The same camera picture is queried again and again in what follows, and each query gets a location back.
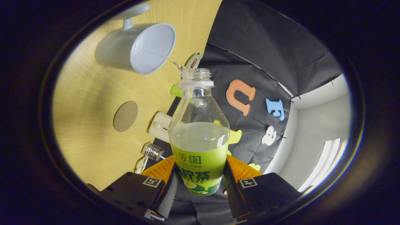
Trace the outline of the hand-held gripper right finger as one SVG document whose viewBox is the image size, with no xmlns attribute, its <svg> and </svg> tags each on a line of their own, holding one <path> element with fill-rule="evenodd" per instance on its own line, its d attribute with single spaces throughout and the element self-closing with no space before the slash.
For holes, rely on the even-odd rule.
<svg viewBox="0 0 400 225">
<path fill-rule="evenodd" d="M 276 173 L 262 174 L 228 155 L 224 181 L 233 218 L 259 220 L 273 218 L 302 196 Z"/>
</svg>

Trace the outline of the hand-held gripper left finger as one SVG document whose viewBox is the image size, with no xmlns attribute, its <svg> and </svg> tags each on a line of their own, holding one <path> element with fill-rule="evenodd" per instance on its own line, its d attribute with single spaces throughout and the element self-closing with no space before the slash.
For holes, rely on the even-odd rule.
<svg viewBox="0 0 400 225">
<path fill-rule="evenodd" d="M 136 217 L 164 221 L 169 217 L 177 185 L 175 158 L 169 156 L 140 174 L 125 173 L 100 195 Z"/>
</svg>

